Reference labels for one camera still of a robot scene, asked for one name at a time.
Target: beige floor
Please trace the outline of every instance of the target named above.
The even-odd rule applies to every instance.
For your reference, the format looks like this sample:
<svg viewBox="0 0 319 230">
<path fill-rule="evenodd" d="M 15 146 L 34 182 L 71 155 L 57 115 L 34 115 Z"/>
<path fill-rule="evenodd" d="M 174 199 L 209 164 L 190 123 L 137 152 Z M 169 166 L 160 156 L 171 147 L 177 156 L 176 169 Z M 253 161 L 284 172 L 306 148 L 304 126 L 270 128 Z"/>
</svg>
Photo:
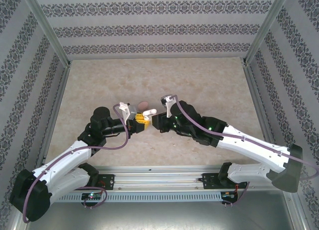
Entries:
<svg viewBox="0 0 319 230">
<path fill-rule="evenodd" d="M 73 61 L 47 161 L 67 149 L 84 130 L 93 110 L 119 102 L 164 112 L 160 97 L 177 94 L 202 116 L 213 116 L 263 138 L 239 58 L 117 59 Z M 119 146 L 125 135 L 107 140 Z M 101 166 L 207 165 L 252 163 L 238 153 L 203 146 L 150 126 L 121 150 L 100 150 L 88 162 Z"/>
</svg>

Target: patterned wallpaper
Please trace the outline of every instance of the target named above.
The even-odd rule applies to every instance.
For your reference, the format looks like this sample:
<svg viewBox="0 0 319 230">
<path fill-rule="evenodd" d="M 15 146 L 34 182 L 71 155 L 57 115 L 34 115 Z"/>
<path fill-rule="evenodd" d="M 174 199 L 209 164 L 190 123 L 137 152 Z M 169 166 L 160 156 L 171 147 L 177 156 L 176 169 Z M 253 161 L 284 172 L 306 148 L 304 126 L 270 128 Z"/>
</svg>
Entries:
<svg viewBox="0 0 319 230">
<path fill-rule="evenodd" d="M 319 0 L 286 0 L 250 67 L 277 144 L 319 164 Z M 302 174 L 314 170 L 304 166 Z M 301 181 L 310 229 L 319 229 L 319 180 Z"/>
<path fill-rule="evenodd" d="M 244 57 L 274 0 L 38 0 L 69 59 Z"/>
<path fill-rule="evenodd" d="M 24 0 L 0 0 L 0 229 L 17 174 L 34 169 L 64 67 Z"/>
</svg>

